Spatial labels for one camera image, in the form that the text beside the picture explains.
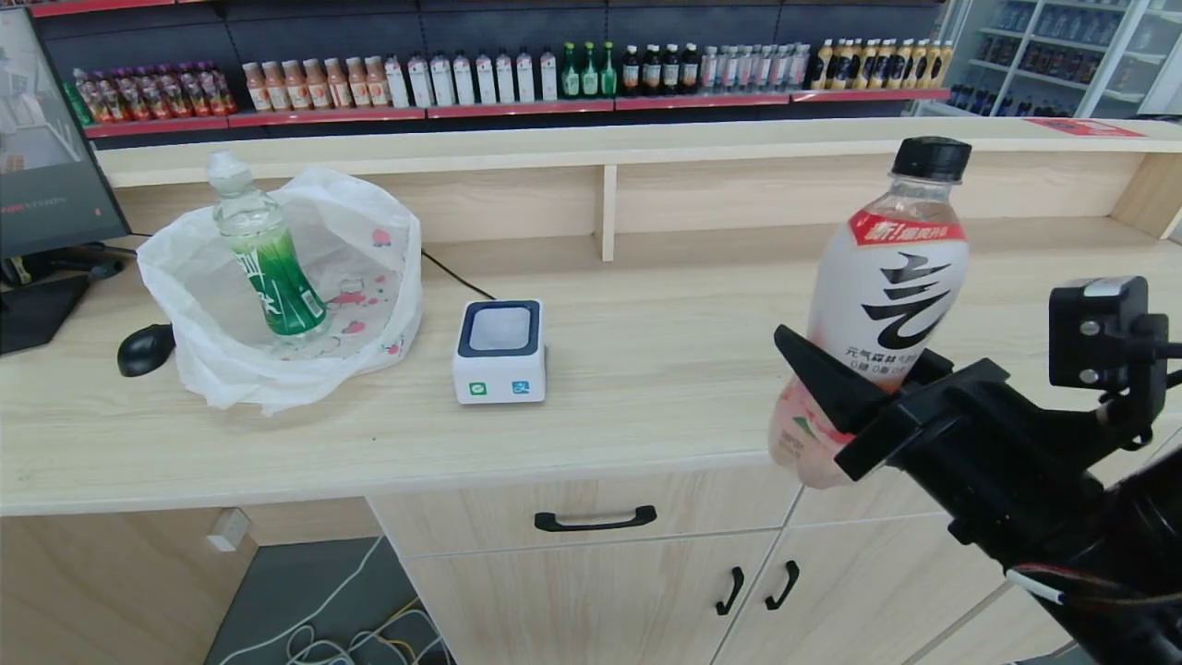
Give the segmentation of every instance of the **pink beverage bottle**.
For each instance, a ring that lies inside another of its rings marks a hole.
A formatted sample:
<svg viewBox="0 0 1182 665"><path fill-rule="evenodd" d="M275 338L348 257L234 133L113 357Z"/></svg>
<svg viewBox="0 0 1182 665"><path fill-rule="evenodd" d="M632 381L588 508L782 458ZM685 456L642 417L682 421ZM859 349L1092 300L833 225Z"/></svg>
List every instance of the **pink beverage bottle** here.
<svg viewBox="0 0 1182 665"><path fill-rule="evenodd" d="M939 136L903 141L890 189L830 240L813 288L807 338L885 391L896 391L956 299L968 242L948 202L972 145ZM839 432L793 378L780 393L768 450L810 488L851 481L833 462Z"/></svg>

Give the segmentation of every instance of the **monitor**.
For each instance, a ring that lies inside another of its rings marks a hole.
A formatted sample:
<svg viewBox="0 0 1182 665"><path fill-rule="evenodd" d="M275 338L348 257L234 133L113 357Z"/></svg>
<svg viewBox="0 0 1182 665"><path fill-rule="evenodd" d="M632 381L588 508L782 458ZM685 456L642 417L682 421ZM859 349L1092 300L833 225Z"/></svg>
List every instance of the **monitor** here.
<svg viewBox="0 0 1182 665"><path fill-rule="evenodd" d="M0 9L0 259L126 235L126 221L22 7ZM52 340L85 275L0 293L0 353Z"/></svg>

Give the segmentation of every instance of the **red label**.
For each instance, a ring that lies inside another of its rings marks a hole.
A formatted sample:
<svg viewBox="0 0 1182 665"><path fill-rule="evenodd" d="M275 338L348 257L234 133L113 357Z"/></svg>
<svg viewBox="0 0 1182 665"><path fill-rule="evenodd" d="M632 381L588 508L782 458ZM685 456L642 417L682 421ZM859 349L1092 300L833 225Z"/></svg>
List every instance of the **red label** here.
<svg viewBox="0 0 1182 665"><path fill-rule="evenodd" d="M1050 126L1065 133L1076 136L1144 136L1128 129L1108 124L1095 119L1074 118L1024 118L1026 122Z"/></svg>
<svg viewBox="0 0 1182 665"><path fill-rule="evenodd" d="M850 217L850 230L858 246L965 240L965 229L959 223L929 223L909 219L894 219L870 214L866 210L858 210Z"/></svg>

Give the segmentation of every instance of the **computer mouse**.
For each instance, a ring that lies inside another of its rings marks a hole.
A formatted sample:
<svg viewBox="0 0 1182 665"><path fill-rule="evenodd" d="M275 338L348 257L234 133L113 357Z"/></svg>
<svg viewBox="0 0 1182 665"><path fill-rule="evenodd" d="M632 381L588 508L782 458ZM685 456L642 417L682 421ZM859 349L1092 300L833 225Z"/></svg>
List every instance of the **computer mouse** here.
<svg viewBox="0 0 1182 665"><path fill-rule="evenodd" d="M170 324L156 322L136 330L119 345L117 357L119 374L124 377L148 374L164 365L174 348L176 340L173 339Z"/></svg>

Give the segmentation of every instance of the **black handle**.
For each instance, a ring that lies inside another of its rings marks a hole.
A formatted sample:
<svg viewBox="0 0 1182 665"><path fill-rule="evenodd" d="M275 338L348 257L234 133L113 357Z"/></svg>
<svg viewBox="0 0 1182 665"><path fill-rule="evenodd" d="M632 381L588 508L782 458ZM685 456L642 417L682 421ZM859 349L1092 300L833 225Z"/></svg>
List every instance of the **black handle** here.
<svg viewBox="0 0 1182 665"><path fill-rule="evenodd" d="M719 601L714 604L714 611L719 613L719 617L726 617L730 614L730 608L735 606L735 599L739 598L739 592L742 591L742 568L735 566L730 569L730 578L734 580L734 588L730 589L730 598L726 602Z"/></svg>
<svg viewBox="0 0 1182 665"><path fill-rule="evenodd" d="M764 605L772 612L775 612L784 605L784 601L788 599L788 594L792 593L792 587L797 586L797 580L800 579L800 567L797 566L795 561L790 559L784 565L784 568L788 572L788 583L784 587L784 593L780 594L780 598L767 596L764 599Z"/></svg>
<svg viewBox="0 0 1182 665"><path fill-rule="evenodd" d="M533 516L533 526L541 532L559 534L563 532L606 532L608 529L629 529L643 527L657 521L657 509L652 506L636 507L636 516L624 522L610 522L608 524L563 524L553 513L537 513Z"/></svg>

